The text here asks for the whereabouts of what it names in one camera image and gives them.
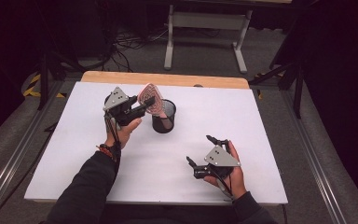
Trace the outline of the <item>grey metal stand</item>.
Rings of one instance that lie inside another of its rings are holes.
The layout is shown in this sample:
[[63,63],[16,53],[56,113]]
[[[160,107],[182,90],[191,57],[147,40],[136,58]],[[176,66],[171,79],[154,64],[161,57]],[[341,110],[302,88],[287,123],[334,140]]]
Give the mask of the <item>grey metal stand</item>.
[[247,10],[244,15],[211,14],[199,12],[181,12],[176,11],[173,5],[169,7],[168,15],[168,42],[165,53],[164,68],[172,68],[173,56],[173,28],[202,28],[202,29],[220,29],[220,30],[238,30],[239,37],[232,43],[232,48],[241,73],[248,72],[245,60],[241,52],[245,35],[253,15],[252,10]]

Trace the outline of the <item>black mesh pen holder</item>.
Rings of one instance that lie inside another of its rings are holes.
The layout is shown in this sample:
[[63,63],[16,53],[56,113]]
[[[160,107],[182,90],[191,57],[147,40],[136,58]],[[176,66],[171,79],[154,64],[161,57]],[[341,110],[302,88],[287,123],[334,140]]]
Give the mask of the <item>black mesh pen holder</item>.
[[152,116],[152,127],[157,133],[169,133],[174,127],[176,105],[167,99],[162,100],[166,118]]

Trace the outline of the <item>person's dark clothing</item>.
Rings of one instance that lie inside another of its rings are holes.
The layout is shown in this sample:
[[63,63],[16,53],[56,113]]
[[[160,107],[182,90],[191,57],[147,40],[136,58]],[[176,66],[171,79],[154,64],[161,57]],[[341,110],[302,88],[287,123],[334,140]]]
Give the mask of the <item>person's dark clothing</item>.
[[231,206],[108,204],[99,224],[235,224]]

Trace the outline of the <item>person's left hand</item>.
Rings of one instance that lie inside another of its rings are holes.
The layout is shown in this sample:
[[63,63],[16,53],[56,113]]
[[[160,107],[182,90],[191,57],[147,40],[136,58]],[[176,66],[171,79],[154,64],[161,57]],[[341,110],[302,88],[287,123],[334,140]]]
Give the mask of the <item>person's left hand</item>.
[[121,148],[124,148],[130,137],[131,133],[142,123],[142,120],[140,118],[134,119],[130,122],[127,126],[122,126],[119,130],[114,129],[112,132],[110,130],[106,133],[106,140],[105,144],[109,147],[113,146],[116,141],[120,142]]

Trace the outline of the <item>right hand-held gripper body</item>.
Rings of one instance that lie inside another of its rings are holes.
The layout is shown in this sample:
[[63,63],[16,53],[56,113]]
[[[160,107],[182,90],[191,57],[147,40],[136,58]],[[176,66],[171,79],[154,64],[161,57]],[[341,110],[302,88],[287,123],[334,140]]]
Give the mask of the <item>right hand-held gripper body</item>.
[[197,179],[204,178],[207,175],[228,177],[235,167],[239,167],[241,163],[231,154],[220,146],[215,146],[205,157],[206,165],[197,165],[193,163],[193,176]]

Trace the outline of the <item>aluminium floor rail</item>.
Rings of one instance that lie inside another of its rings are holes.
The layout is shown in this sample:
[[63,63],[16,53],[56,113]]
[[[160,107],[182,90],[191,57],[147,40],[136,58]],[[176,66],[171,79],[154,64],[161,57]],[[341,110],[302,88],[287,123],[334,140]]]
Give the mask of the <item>aluminium floor rail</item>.
[[324,172],[324,169],[317,158],[317,155],[310,141],[310,137],[305,129],[305,126],[303,125],[301,119],[296,116],[290,93],[288,91],[282,91],[281,96],[283,98],[285,106],[288,109],[291,120],[296,127],[296,131],[299,134],[306,160],[310,166],[315,182],[323,197],[324,204],[333,221],[333,224],[347,224],[347,220],[344,217],[342,210],[337,202],[336,195],[332,190],[332,187]]
[[13,154],[11,155],[7,164],[5,165],[2,172],[0,173],[0,201],[3,198],[3,195],[7,190],[7,187],[11,179],[13,178],[14,174],[17,172],[17,169],[20,166],[21,161],[34,138],[34,132],[37,130],[42,119],[47,114],[48,108],[54,101],[56,95],[59,93],[62,84],[63,81],[55,81],[51,85],[51,89],[45,94],[46,98],[40,99],[40,101],[44,101],[42,108],[36,110],[31,120],[31,123],[27,127],[20,142],[17,144]]

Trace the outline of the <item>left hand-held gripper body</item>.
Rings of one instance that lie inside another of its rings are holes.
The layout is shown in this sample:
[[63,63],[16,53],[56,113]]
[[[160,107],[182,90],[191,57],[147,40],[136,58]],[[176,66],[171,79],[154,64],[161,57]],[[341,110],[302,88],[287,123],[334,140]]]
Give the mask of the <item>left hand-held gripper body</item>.
[[127,126],[131,122],[131,106],[128,96],[120,87],[105,98],[103,111],[107,119],[114,119],[119,126]]

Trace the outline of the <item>wooden table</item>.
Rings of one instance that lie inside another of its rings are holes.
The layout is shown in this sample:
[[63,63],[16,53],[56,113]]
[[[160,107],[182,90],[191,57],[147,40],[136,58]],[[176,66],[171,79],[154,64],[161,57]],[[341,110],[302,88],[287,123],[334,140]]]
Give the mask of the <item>wooden table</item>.
[[242,77],[206,77],[173,74],[147,74],[129,72],[87,71],[82,82],[147,84],[164,86],[204,87],[221,89],[249,89],[248,81]]

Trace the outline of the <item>pink hairbrush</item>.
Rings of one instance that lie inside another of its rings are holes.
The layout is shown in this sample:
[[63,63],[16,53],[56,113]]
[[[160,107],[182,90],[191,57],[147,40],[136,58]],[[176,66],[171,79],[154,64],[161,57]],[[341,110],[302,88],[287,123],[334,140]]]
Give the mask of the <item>pink hairbrush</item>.
[[155,84],[147,83],[144,88],[138,93],[137,101],[138,103],[149,99],[151,97],[155,98],[155,103],[146,109],[146,112],[152,116],[159,116],[166,118],[165,113],[163,112],[163,103],[162,95],[158,90],[158,87]]

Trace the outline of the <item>black metal stand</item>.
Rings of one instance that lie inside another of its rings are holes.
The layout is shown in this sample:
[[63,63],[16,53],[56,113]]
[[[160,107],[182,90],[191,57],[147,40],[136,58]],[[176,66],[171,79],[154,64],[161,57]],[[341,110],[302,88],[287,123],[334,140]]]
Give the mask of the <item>black metal stand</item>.
[[267,72],[264,75],[255,77],[254,79],[249,81],[250,86],[258,85],[272,77],[275,77],[283,73],[280,81],[278,82],[278,87],[280,90],[287,91],[293,83],[296,83],[295,86],[295,95],[293,100],[293,110],[295,115],[298,119],[301,118],[300,116],[300,104],[301,104],[301,97],[302,97],[302,89],[303,89],[303,81],[304,81],[304,74],[302,71],[301,62],[293,62],[288,63],[285,65],[281,65],[271,71]]
[[87,69],[79,63],[71,61],[54,50],[45,50],[40,58],[40,89],[41,96],[38,109],[41,110],[48,102],[49,88],[48,76],[54,80],[62,81],[66,77],[62,63],[68,64],[75,71],[84,73]]

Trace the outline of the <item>person's right hand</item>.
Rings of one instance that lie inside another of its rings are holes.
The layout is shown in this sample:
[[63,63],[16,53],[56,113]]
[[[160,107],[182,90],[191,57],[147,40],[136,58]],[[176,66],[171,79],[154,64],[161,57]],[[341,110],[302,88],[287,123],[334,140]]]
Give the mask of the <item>person's right hand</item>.
[[[236,161],[240,161],[237,150],[230,140],[228,140],[228,147],[231,156],[235,158]],[[217,179],[213,176],[205,176],[203,180],[211,185],[216,186],[217,188],[220,188]],[[240,166],[235,166],[230,176],[225,178],[224,181],[231,190],[233,200],[239,199],[247,192],[244,184],[243,171]]]

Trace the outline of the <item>white table mat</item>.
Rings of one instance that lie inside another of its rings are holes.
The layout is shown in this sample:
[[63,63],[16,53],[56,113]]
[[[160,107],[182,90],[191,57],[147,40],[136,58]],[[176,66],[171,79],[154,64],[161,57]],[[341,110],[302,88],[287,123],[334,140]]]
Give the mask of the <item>white table mat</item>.
[[[75,84],[25,199],[57,200],[104,142],[103,101],[113,88],[107,83]],[[227,196],[196,179],[188,164],[204,162],[213,148],[208,138],[213,136],[233,142],[246,188],[258,203],[286,203],[282,178],[252,91],[175,86],[159,90],[176,106],[174,127],[160,134],[153,130],[151,117],[143,118],[123,149],[108,202],[227,204]]]

